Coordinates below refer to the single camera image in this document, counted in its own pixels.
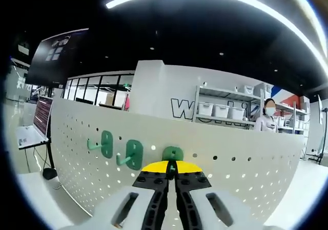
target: white floor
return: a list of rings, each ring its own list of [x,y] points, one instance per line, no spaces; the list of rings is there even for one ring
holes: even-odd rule
[[[39,154],[33,149],[26,150],[29,168],[25,152],[17,148],[14,130],[22,124],[23,106],[22,103],[13,101],[5,103],[7,145],[21,187],[33,208],[52,229],[80,224],[89,216],[77,206],[64,189],[53,189],[40,173],[44,165],[43,159],[46,157],[46,147],[38,147]],[[276,225],[285,230],[294,229],[318,199],[327,178],[327,167],[310,161],[300,161],[288,191],[265,224]]]

